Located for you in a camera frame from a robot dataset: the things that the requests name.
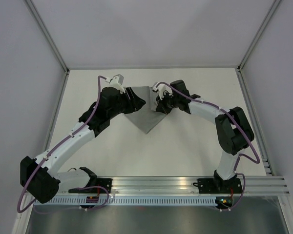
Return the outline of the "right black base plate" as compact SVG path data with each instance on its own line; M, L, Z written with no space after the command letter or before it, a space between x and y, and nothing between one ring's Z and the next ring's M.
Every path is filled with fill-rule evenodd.
M198 178L193 186L198 188L199 194L241 194L242 184L239 178L218 180L215 178Z

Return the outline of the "grey cloth napkin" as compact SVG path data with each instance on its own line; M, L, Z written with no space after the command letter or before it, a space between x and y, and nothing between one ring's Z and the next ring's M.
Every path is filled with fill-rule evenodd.
M148 134L166 116L162 112L156 112L159 91L155 92L149 86L132 87L133 92L143 99L146 104L137 112L125 114L125 117L143 133Z

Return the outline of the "left aluminium frame post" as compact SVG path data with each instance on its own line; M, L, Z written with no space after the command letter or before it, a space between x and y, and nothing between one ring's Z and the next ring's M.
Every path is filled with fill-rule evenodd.
M58 47L56 46L49 30L47 29L39 11L37 10L34 2L32 0L24 0L24 4L26 5L27 9L29 10L30 14L32 15L34 21L36 22L39 30L41 31L44 39L48 43L52 53L54 54L57 62L60 64L61 68L63 69L65 74L69 73L69 68L67 67Z

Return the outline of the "aluminium frame post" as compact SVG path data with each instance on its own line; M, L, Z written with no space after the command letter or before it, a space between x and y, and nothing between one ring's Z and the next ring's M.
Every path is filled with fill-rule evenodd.
M57 62L60 64L61 68L63 69L65 74L69 73L69 68L67 67L58 47L56 46L49 30L47 29L39 11L37 10L34 2L32 0L24 0L24 4L26 5L27 9L29 10L30 14L32 15L34 21L36 22L39 30L41 31L44 39L48 43L52 53L54 54Z
M241 72L242 69L245 67L247 61L249 60L250 56L252 55L254 49L256 48L257 44L259 43L261 37L263 36L265 30L267 29L268 25L270 24L271 20L273 19L275 13L277 12L279 6L283 0L274 0L269 7L264 19L262 20L258 30L255 33L250 45L247 48L246 53L244 54L241 62L237 65L236 71Z

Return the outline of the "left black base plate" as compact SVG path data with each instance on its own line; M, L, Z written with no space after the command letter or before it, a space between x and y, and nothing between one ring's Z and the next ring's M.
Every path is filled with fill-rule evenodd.
M93 191L99 194L111 193L112 181L111 178L98 178L95 182L95 188L93 188Z

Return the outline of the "right aluminium frame post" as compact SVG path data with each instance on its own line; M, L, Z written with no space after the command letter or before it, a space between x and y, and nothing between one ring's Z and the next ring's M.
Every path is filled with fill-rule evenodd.
M268 25L270 24L271 20L273 19L275 13L277 12L279 6L283 0L274 0L269 7L264 19L262 20L258 30L255 33L250 45L247 48L246 53L244 54L241 62L237 65L236 71L241 72L242 69L245 67L247 61L249 60L250 56L252 55L254 49L256 48L257 44L259 43L261 37L263 36L265 30L267 29Z

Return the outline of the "aluminium mounting rail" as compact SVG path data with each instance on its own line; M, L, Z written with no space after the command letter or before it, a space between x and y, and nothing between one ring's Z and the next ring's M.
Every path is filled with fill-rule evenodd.
M230 195L230 194L199 194L193 183L198 178L213 178L211 176L115 176L98 177L111 178L111 193L125 195ZM246 196L278 196L289 195L286 181L281 176L246 176L242 189Z

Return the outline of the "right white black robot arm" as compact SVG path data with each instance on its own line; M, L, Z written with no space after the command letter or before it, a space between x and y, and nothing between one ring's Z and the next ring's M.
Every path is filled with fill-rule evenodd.
M167 115L172 109L178 108L189 115L199 116L216 127L218 143L222 148L220 163L214 171L210 186L204 188L199 182L199 191L242 192L236 172L240 158L245 157L255 164L260 163L259 155L252 144L254 133L243 109L224 109L203 100L199 95L191 95L183 80L171 84L157 82L153 85L152 91L156 93L154 111Z

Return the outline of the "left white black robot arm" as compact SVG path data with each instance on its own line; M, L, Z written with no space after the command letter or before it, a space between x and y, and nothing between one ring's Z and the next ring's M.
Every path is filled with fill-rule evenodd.
M20 184L38 202L49 202L59 191L60 180L55 177L63 164L82 146L97 137L110 126L110 121L119 114L139 111L146 101L132 88L124 92L105 87L89 109L79 117L71 133L35 158L26 156L20 162Z

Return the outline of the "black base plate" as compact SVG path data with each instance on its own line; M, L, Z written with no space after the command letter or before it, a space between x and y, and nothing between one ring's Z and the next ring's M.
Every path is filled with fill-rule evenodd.
M93 191L99 194L111 193L112 181L111 178L98 178L95 182L95 188L93 188Z
M198 188L199 194L241 194L242 184L239 178L218 180L215 178L198 178L193 186Z

